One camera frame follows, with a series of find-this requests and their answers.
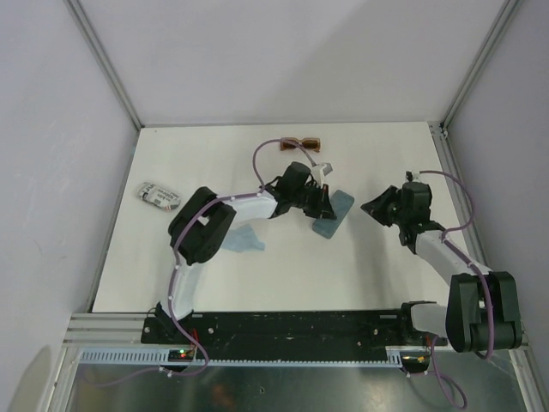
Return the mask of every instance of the white wall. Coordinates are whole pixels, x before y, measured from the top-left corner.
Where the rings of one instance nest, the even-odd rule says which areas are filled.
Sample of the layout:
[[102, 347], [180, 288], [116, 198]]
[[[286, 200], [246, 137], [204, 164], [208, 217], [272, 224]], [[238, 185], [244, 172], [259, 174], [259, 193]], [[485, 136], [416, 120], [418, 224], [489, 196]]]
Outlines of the white wall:
[[549, 2], [527, 0], [450, 127], [490, 261], [518, 282], [549, 385]]
[[82, 0], [151, 124], [440, 120], [503, 0]]
[[0, 59], [0, 410], [28, 412], [87, 297], [136, 133], [62, 1], [1, 2]]

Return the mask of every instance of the blue sponge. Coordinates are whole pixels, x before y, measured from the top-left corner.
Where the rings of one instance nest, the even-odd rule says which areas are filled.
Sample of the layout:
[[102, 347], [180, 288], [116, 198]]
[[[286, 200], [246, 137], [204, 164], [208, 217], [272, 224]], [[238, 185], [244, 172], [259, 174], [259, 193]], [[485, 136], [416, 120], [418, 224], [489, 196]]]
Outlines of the blue sponge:
[[335, 221], [328, 219], [316, 219], [312, 223], [313, 232], [320, 234], [326, 239], [332, 239], [335, 231], [340, 226], [343, 219], [345, 219], [345, 216], [347, 216], [349, 210], [351, 210], [354, 203], [354, 197], [346, 194], [344, 191], [335, 191], [329, 201], [332, 204], [332, 208], [334, 209], [337, 219]]

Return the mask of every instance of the silver metal object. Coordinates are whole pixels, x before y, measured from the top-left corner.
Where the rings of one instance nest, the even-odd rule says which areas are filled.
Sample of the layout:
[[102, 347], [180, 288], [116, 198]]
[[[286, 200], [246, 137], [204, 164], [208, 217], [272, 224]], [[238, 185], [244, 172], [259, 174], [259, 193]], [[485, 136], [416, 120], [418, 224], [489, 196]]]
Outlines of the silver metal object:
[[[488, 364], [474, 354], [437, 353], [441, 370], [467, 393], [469, 410], [525, 412], [509, 356], [502, 353]], [[97, 382], [128, 376], [143, 367], [86, 365]], [[145, 373], [116, 388], [98, 391], [76, 382], [78, 402], [72, 411], [149, 412], [184, 410], [234, 411], [407, 411], [453, 410], [434, 377], [406, 379], [396, 368], [376, 367], [211, 367], [199, 379], [168, 379]]]
[[95, 61], [103, 71], [106, 80], [109, 82], [112, 91], [116, 95], [118, 101], [122, 105], [122, 108], [126, 111], [126, 114], [130, 118], [131, 123], [134, 125], [137, 131], [141, 129], [142, 123], [137, 116], [136, 109], [131, 104], [130, 97], [128, 96], [120, 78], [118, 77], [114, 67], [112, 66], [109, 57], [106, 55], [105, 48], [100, 42], [97, 33], [92, 26], [91, 21], [87, 18], [84, 8], [81, 6], [79, 0], [64, 0], [64, 3], [69, 9], [70, 14], [75, 20], [76, 25], [80, 29], [80, 33], [84, 40], [86, 40]]
[[448, 129], [449, 125], [454, 120], [456, 114], [462, 107], [465, 99], [468, 97], [471, 92], [473, 85], [480, 77], [482, 70], [485, 68], [486, 64], [492, 57], [492, 54], [496, 50], [499, 42], [503, 38], [505, 31], [509, 27], [509, 24], [515, 17], [516, 12], [520, 8], [523, 0], [506, 0], [499, 10], [499, 14], [496, 17], [496, 20], [493, 22], [490, 31], [486, 35], [482, 46], [480, 47], [477, 55], [474, 58], [473, 63], [469, 67], [465, 78], [462, 81], [462, 84], [458, 88], [458, 92], [455, 95], [454, 99], [449, 105], [446, 114], [443, 118], [443, 127]]

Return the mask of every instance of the white enclosure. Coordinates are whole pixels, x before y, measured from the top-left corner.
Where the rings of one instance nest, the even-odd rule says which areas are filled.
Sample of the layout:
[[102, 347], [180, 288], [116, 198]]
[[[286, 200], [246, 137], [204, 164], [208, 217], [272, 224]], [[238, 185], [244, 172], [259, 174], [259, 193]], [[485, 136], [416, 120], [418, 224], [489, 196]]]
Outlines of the white enclosure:
[[83, 0], [143, 124], [442, 120], [503, 0]]
[[3, 2], [0, 33], [0, 410], [27, 412], [86, 302], [136, 132], [63, 3]]

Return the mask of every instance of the white table surface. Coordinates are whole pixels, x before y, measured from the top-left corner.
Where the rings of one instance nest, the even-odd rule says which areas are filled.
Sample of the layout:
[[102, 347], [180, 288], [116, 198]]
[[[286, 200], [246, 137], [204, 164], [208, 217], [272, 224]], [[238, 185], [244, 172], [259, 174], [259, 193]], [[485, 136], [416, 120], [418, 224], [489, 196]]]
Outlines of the white table surface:
[[[186, 202], [201, 185], [218, 194], [254, 191], [255, 147], [280, 137], [320, 137], [318, 161], [331, 162], [330, 191], [341, 189], [355, 204], [335, 236], [312, 232], [300, 210], [274, 220], [252, 221], [265, 251], [220, 250], [203, 269], [197, 311], [352, 310], [400, 307], [403, 301], [446, 304], [449, 288], [429, 264], [398, 240], [398, 228], [382, 227], [360, 210], [406, 170], [437, 169], [440, 162], [426, 123], [284, 124], [143, 129], [94, 312], [145, 312], [167, 293], [173, 266], [167, 228], [180, 208], [165, 212], [136, 197], [145, 181], [179, 193]], [[298, 150], [276, 144], [258, 155], [265, 181], [291, 161], [308, 164]], [[444, 178], [424, 177], [433, 192], [432, 218], [446, 227], [457, 215]], [[465, 249], [460, 233], [453, 239]]]

